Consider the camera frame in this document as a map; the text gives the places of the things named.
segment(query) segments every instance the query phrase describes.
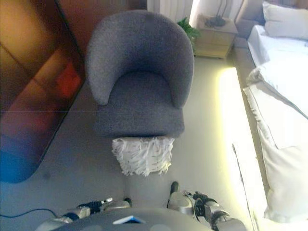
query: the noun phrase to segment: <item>headboard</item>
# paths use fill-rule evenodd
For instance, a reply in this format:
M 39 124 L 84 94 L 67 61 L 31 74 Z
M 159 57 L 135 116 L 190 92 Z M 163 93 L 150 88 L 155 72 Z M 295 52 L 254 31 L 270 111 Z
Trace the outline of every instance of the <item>headboard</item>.
M 267 0 L 270 3 L 295 7 L 297 0 Z M 262 10 L 263 0 L 243 0 L 235 24 L 239 32 L 238 36 L 248 38 L 254 25 L 264 25 Z

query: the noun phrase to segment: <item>armchair seat cushion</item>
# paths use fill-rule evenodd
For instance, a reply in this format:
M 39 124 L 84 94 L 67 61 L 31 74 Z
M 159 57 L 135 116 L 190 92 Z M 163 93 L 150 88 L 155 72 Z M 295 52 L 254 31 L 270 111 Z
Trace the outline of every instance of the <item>armchair seat cushion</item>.
M 94 130 L 105 137 L 177 137 L 184 131 L 183 112 L 174 107 L 163 76 L 130 72 L 117 80 L 108 104 L 98 106 Z

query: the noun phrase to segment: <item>bedside table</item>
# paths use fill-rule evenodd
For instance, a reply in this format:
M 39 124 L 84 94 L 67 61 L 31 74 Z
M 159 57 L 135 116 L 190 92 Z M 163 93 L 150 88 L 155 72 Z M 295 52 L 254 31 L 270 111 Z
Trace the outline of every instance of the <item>bedside table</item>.
M 195 55 L 225 59 L 238 33 L 234 21 L 224 18 L 224 26 L 208 27 L 205 24 L 207 18 L 209 17 L 198 16 L 197 28 L 201 37 L 195 40 Z

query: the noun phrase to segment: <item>bed frame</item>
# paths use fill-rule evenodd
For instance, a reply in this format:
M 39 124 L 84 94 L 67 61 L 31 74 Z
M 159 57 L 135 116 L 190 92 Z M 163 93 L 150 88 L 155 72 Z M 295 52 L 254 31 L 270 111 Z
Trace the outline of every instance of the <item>bed frame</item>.
M 297 0 L 267 0 L 268 2 L 277 3 L 285 6 L 295 6 Z M 241 89 L 247 87 L 246 78 L 249 73 L 256 67 L 248 48 L 247 39 L 254 25 L 264 25 L 265 20 L 262 11 L 263 0 L 243 0 L 239 13 L 235 19 L 235 25 L 238 30 L 238 37 L 235 39 L 232 57 L 237 70 Z M 251 129 L 252 138 L 255 145 L 257 160 L 260 167 L 262 181 L 265 193 L 269 190 L 265 165 L 262 156 L 262 147 L 257 132 L 257 122 L 250 109 L 245 93 L 242 91 L 243 101 Z

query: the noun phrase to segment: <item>green plant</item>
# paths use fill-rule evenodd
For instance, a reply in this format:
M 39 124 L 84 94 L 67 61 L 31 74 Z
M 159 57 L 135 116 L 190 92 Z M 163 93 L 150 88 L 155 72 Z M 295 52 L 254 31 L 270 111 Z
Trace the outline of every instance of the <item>green plant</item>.
M 189 25 L 187 17 L 185 17 L 183 20 L 179 21 L 178 25 L 180 27 L 182 27 L 183 30 L 186 32 L 189 40 L 191 41 L 191 44 L 192 44 L 192 47 L 193 47 L 192 49 L 193 49 L 193 51 L 195 51 L 194 40 L 195 40 L 196 37 L 201 36 L 200 31 L 196 28 L 191 27 L 191 25 Z

